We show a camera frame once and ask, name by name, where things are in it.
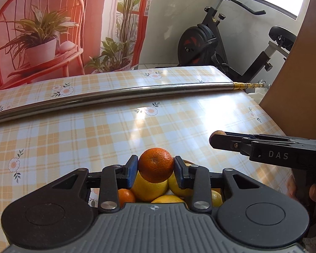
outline chair backrest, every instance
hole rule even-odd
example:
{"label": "chair backrest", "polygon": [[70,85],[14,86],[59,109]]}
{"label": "chair backrest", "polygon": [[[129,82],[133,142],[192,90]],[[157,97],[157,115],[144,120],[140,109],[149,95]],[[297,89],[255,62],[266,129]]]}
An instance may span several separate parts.
{"label": "chair backrest", "polygon": [[[14,29],[18,27],[16,21],[24,18],[34,19],[32,5],[37,6],[41,11],[65,9],[71,21],[78,23],[79,26],[69,28],[68,34],[62,34],[60,43],[69,40],[81,47],[81,26],[84,23],[83,0],[7,0],[0,9],[0,48],[19,35]],[[8,50],[9,48],[0,50],[0,86],[3,85],[4,80],[7,80],[7,74],[27,62],[24,51],[13,59],[13,51],[8,52]]]}

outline red chair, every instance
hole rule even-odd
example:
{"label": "red chair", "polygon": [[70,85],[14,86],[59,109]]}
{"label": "red chair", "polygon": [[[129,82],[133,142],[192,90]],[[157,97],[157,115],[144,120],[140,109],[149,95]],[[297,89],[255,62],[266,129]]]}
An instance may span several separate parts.
{"label": "red chair", "polygon": [[83,0],[8,0],[0,9],[0,47],[18,35],[19,32],[14,30],[17,27],[17,20],[33,18],[31,5],[38,6],[41,11],[66,9],[70,14],[71,21],[78,23],[78,26],[69,28],[68,34],[62,34],[60,44],[64,41],[71,41],[77,47],[36,68],[29,66],[24,51],[13,59],[12,51],[5,54],[5,49],[0,50],[0,90],[31,83],[33,79],[57,69],[62,69],[63,76],[68,77],[68,64],[74,59],[78,62],[80,73],[84,75],[84,67],[81,60],[81,54],[83,53],[81,33],[84,24]]}

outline floor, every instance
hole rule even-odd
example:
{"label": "floor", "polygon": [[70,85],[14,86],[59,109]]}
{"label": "floor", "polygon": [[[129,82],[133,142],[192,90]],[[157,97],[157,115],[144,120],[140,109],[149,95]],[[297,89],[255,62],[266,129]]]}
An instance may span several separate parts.
{"label": "floor", "polygon": [[150,69],[156,67],[174,67],[177,66],[176,64],[145,64],[145,65],[138,65],[138,69]]}

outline exercise bike handlebar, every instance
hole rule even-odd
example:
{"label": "exercise bike handlebar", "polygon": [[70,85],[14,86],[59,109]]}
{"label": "exercise bike handlebar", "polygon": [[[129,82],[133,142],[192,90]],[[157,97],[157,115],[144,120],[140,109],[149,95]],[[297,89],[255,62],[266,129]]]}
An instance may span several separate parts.
{"label": "exercise bike handlebar", "polygon": [[238,0],[229,0],[229,1],[232,1],[233,3],[236,3],[237,5],[239,5],[240,7],[244,8],[245,10],[247,10],[248,12],[250,12],[253,15],[265,15],[266,14],[265,10],[254,11],[254,10],[250,9],[248,6],[244,5],[243,3],[241,3]]}

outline human hand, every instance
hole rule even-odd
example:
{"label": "human hand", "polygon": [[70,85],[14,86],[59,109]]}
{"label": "human hand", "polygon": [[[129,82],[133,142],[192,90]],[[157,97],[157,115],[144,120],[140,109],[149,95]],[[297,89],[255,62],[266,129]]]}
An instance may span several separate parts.
{"label": "human hand", "polygon": [[[296,184],[295,184],[295,181],[294,181],[294,178],[292,175],[287,182],[287,188],[288,188],[287,195],[292,199],[296,199],[295,194],[296,194],[297,187],[296,187]],[[316,202],[316,184],[313,184],[310,187],[309,196],[314,202]]]}

